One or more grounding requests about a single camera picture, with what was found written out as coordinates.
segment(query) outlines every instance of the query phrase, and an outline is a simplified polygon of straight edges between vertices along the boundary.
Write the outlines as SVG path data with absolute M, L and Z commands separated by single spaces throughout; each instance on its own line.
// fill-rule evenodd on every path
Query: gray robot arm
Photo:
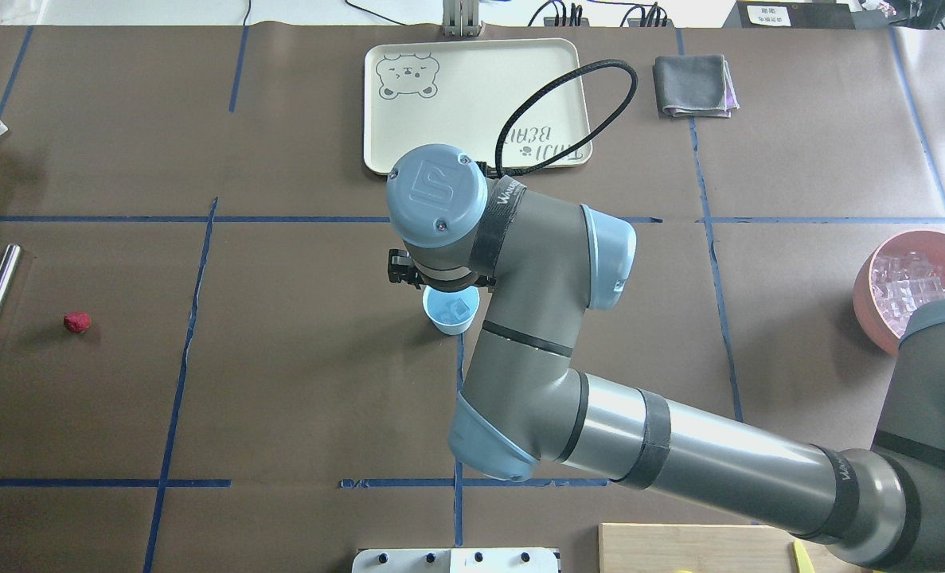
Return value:
M 399 160 L 388 203 L 426 283 L 494 284 L 451 421 L 465 464 L 517 481 L 557 461 L 857 565 L 945 571 L 945 301 L 908 327 L 872 449 L 838 453 L 570 368 L 584 311 L 613 306 L 631 269 L 624 221 L 486 179 L 444 145 Z

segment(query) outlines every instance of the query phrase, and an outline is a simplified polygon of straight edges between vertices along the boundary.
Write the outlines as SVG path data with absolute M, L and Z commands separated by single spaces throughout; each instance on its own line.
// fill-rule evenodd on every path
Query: light blue cap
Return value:
M 525 481 L 539 464 L 539 460 L 511 442 L 460 394 L 447 443 L 458 460 L 494 479 Z
M 391 225 L 408 244 L 435 249 L 479 224 L 486 178 L 457 146 L 431 144 L 407 152 L 388 175 Z
M 933 301 L 917 309 L 912 319 L 908 320 L 908 329 L 904 331 L 900 343 L 904 344 L 910 335 L 919 333 L 921 330 L 930 329 L 932 326 L 945 324 L 945 298 L 940 301 Z
M 582 205 L 589 235 L 589 308 L 614 308 L 635 263 L 635 229 L 627 221 Z

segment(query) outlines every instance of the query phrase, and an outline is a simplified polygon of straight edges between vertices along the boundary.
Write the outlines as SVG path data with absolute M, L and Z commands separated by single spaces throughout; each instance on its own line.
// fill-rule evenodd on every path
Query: bear drawing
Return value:
M 436 95 L 436 73 L 440 64 L 432 55 L 399 54 L 377 62 L 377 75 L 381 77 L 381 98 L 392 100 L 398 94 L 419 94 L 424 98 Z

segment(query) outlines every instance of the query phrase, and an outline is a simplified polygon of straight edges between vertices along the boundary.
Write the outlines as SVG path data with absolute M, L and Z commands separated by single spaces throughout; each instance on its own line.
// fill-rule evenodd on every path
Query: white tray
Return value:
M 366 166 L 388 173 L 400 156 L 432 142 L 457 146 L 493 166 L 497 137 L 512 112 L 575 68 L 578 51 L 559 37 L 377 46 L 365 62 Z M 588 133 L 582 83 L 572 80 L 512 127 L 504 167 L 535 166 Z M 591 142 L 553 166 L 580 166 L 590 155 Z

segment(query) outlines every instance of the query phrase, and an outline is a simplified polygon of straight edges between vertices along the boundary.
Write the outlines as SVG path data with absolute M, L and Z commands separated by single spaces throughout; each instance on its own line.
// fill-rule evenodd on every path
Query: light blue cup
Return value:
M 464 333 L 472 324 L 475 311 L 479 309 L 479 289 L 469 286 L 457 293 L 442 293 L 426 286 L 422 293 L 422 309 L 433 326 L 454 337 Z

